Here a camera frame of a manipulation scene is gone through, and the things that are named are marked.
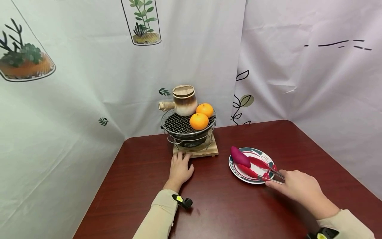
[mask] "wooden teapot lid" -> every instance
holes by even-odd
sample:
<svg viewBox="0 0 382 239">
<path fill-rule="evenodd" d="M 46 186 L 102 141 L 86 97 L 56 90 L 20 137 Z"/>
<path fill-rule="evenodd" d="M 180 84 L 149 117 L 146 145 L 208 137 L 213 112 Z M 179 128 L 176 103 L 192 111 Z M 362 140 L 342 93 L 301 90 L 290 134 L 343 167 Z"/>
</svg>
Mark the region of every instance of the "wooden teapot lid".
<svg viewBox="0 0 382 239">
<path fill-rule="evenodd" d="M 172 90 L 172 94 L 173 94 L 175 97 L 180 97 L 180 98 L 184 98 L 184 97 L 192 96 L 194 93 L 195 93 L 195 89 L 194 89 L 194 87 L 191 86 L 191 85 L 180 85 L 180 86 L 176 86 L 176 87 Z"/>
</svg>

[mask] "white plate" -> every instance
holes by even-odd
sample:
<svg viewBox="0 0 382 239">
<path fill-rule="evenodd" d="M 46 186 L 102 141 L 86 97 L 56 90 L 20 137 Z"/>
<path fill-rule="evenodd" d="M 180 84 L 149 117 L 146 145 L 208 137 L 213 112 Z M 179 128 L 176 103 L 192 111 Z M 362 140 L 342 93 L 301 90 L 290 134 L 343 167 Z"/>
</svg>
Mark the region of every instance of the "white plate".
<svg viewBox="0 0 382 239">
<path fill-rule="evenodd" d="M 261 159 L 265 163 L 269 165 L 269 167 L 272 167 L 274 165 L 272 159 L 266 155 L 264 152 L 254 149 L 254 148 L 240 148 L 239 149 L 243 154 L 245 154 L 248 157 L 254 157 Z M 238 177 L 239 179 L 243 180 L 244 182 L 250 183 L 250 184 L 264 184 L 265 181 L 262 179 L 254 179 L 253 177 L 250 177 L 246 175 L 244 172 L 242 172 L 236 165 L 236 163 L 233 162 L 233 158 L 230 155 L 228 159 L 228 163 L 230 165 L 230 169 L 233 172 L 233 174 Z M 273 178 L 275 175 L 271 171 L 267 171 L 265 169 L 259 168 L 253 164 L 251 164 L 251 170 L 253 170 L 255 173 L 259 175 L 263 175 L 265 172 L 268 172 L 268 175 L 270 178 Z"/>
</svg>

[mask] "potted succulent illustration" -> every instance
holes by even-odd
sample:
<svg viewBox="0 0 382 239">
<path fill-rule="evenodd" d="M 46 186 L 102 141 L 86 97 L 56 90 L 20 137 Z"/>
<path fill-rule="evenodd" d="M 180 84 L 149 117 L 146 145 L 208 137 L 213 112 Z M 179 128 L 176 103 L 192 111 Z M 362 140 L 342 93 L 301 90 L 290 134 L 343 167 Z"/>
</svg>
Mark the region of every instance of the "potted succulent illustration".
<svg viewBox="0 0 382 239">
<path fill-rule="evenodd" d="M 137 46 L 161 42 L 155 0 L 121 0 L 131 40 Z"/>
<path fill-rule="evenodd" d="M 24 42 L 23 28 L 11 18 L 13 26 L 4 24 L 8 32 L 0 35 L 0 73 L 7 81 L 23 82 L 37 80 L 55 71 L 50 57 L 35 45 Z"/>
</svg>

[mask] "ceramic teapot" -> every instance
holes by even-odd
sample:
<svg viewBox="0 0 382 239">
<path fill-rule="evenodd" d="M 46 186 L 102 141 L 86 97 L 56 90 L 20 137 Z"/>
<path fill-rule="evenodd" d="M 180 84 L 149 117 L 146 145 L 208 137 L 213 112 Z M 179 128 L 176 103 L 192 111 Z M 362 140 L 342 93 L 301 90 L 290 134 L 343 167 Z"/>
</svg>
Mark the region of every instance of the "ceramic teapot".
<svg viewBox="0 0 382 239">
<path fill-rule="evenodd" d="M 158 103 L 158 108 L 162 111 L 174 109 L 180 116 L 190 116 L 195 113 L 197 100 L 195 89 L 191 85 L 180 85 L 172 90 L 173 102 L 162 101 Z"/>
</svg>

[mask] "wooden table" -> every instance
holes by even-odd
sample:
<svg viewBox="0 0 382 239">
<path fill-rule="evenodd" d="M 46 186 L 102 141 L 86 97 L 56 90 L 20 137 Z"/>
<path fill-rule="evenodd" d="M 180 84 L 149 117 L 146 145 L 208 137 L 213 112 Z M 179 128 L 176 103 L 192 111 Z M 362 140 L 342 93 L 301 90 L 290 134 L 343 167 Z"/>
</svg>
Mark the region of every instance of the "wooden table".
<svg viewBox="0 0 382 239">
<path fill-rule="evenodd" d="M 170 238 L 296 239 L 307 228 L 315 229 L 314 220 L 296 203 L 233 175 L 228 166 L 232 145 L 257 148 L 279 169 L 316 177 L 328 198 L 382 238 L 382 202 L 293 123 L 225 127 L 214 134 L 219 156 L 192 160 L 195 172 L 181 194 L 193 200 L 193 210 L 178 209 Z M 74 238 L 132 238 L 168 179 L 171 156 L 172 145 L 164 135 L 128 139 Z"/>
</svg>

